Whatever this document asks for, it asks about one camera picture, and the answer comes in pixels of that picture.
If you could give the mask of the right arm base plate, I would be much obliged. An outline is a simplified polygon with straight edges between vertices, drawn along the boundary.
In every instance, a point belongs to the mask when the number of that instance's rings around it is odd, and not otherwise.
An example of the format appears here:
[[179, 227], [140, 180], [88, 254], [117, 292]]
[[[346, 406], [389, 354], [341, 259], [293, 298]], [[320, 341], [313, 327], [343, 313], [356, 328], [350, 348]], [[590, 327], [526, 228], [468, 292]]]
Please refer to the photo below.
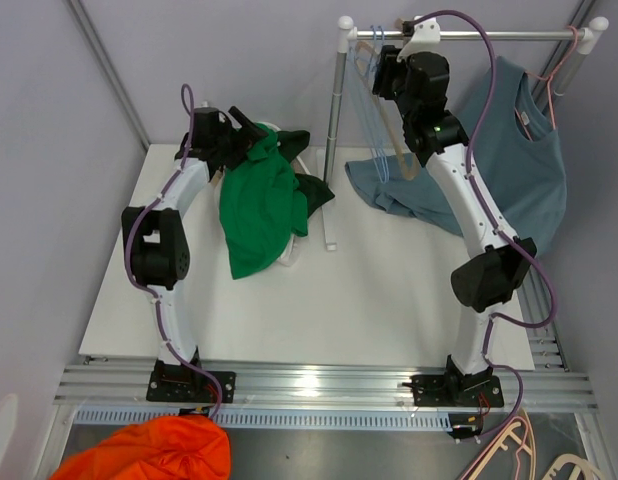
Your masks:
[[501, 382], [495, 375], [478, 375], [477, 380], [465, 382], [447, 374], [416, 374], [401, 386], [411, 391], [418, 407], [504, 406]]

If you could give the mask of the dark green white t shirt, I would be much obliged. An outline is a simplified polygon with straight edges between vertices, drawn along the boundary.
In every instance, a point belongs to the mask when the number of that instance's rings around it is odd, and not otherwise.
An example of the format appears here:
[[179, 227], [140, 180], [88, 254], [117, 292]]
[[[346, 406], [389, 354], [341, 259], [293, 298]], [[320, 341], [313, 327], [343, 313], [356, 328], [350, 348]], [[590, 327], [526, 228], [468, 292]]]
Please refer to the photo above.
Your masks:
[[[291, 163], [309, 146], [310, 133], [306, 130], [276, 131], [278, 151]], [[311, 217], [316, 210], [335, 198], [325, 181], [309, 173], [297, 173], [299, 191], [307, 200], [307, 214]]]

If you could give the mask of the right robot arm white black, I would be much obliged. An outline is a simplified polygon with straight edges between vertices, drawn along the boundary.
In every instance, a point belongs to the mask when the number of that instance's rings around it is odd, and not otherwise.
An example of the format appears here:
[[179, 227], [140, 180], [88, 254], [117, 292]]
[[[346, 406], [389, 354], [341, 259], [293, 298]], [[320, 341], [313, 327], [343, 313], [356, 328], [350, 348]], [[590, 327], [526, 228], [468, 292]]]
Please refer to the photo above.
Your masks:
[[396, 103], [406, 144], [442, 190], [465, 242], [469, 259], [450, 277], [461, 305], [456, 344], [436, 385], [412, 381], [424, 395], [463, 405], [490, 390], [493, 322], [505, 313], [537, 249], [518, 236], [488, 192], [469, 137], [446, 107], [449, 79], [445, 57], [421, 51], [401, 58], [399, 48], [386, 45], [372, 92]]

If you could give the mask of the beige wooden hanger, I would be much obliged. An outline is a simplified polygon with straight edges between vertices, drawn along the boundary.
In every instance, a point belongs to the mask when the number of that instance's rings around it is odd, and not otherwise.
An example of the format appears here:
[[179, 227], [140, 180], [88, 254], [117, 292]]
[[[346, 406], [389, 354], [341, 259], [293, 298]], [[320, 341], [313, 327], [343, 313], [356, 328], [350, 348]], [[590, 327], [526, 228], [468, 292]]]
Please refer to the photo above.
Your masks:
[[389, 115], [386, 109], [385, 111], [386, 111], [387, 126], [389, 128], [389, 138], [390, 138], [388, 146], [385, 148], [385, 150], [387, 154], [388, 154], [388, 148], [391, 148], [391, 150], [393, 151], [393, 156], [395, 157], [397, 161], [398, 169], [399, 169], [401, 177], [407, 181], [414, 180], [417, 174], [419, 173], [420, 166], [413, 154], [407, 154], [403, 151], [401, 141], [398, 139], [397, 133], [395, 132], [392, 126], [392, 122], [389, 118]]

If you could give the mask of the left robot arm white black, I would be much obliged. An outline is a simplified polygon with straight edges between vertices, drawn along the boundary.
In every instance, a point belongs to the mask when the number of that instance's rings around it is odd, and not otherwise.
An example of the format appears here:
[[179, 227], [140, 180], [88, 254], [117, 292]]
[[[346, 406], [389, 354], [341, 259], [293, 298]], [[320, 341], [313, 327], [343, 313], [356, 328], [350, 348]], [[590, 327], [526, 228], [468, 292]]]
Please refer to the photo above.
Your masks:
[[165, 185], [148, 204], [128, 206], [121, 215], [125, 272], [132, 286], [149, 298], [159, 336], [158, 361], [180, 367], [168, 385], [183, 401], [198, 398], [205, 380], [185, 308], [191, 254], [183, 218], [216, 172], [240, 166], [266, 137], [235, 106], [226, 113], [195, 108]]

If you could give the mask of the light blue wire hanger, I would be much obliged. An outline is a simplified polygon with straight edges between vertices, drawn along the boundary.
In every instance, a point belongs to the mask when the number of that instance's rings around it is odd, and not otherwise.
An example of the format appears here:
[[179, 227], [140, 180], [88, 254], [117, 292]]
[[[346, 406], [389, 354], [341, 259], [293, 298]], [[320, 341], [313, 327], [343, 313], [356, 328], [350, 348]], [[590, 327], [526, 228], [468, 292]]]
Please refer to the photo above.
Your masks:
[[377, 68], [377, 38], [373, 42], [357, 40], [349, 46], [345, 81], [355, 115], [369, 150], [378, 180], [384, 184], [390, 177], [385, 146], [385, 126], [378, 98], [372, 92], [372, 74]]

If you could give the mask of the bright green t shirt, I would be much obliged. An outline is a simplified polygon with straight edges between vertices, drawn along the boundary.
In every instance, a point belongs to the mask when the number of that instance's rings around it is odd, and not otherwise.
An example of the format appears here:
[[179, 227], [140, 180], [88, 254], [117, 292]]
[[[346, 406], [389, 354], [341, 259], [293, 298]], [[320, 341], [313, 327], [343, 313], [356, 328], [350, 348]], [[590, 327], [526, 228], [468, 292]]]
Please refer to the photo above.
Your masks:
[[246, 160], [228, 171], [219, 198], [219, 219], [235, 280], [274, 264], [291, 237], [308, 235], [308, 203], [288, 160], [279, 151], [278, 132], [265, 134]]

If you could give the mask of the blue grey t shirt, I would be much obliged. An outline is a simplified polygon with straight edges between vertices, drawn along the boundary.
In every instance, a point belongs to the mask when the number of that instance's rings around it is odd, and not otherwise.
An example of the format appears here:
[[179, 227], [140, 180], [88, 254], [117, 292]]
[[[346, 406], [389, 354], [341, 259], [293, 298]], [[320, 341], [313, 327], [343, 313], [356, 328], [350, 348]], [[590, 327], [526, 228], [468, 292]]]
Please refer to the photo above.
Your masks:
[[[474, 158], [493, 199], [521, 238], [548, 252], [566, 211], [567, 181], [558, 131], [536, 107], [525, 69], [504, 57], [472, 91], [457, 118], [479, 133]], [[358, 196], [388, 214], [425, 221], [460, 235], [443, 192], [426, 170], [404, 180], [389, 157], [390, 180], [382, 184], [371, 160], [345, 165]]]

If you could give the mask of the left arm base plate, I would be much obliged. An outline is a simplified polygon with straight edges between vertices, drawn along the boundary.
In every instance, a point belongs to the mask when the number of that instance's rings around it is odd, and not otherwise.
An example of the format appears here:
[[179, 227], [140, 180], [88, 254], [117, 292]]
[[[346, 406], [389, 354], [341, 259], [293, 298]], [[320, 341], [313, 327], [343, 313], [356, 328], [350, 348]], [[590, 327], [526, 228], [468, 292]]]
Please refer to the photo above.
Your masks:
[[234, 397], [236, 375], [230, 371], [211, 373], [218, 384], [191, 370], [166, 373], [153, 371], [146, 391], [146, 400], [162, 403], [215, 403], [218, 394], [222, 402], [231, 404]]

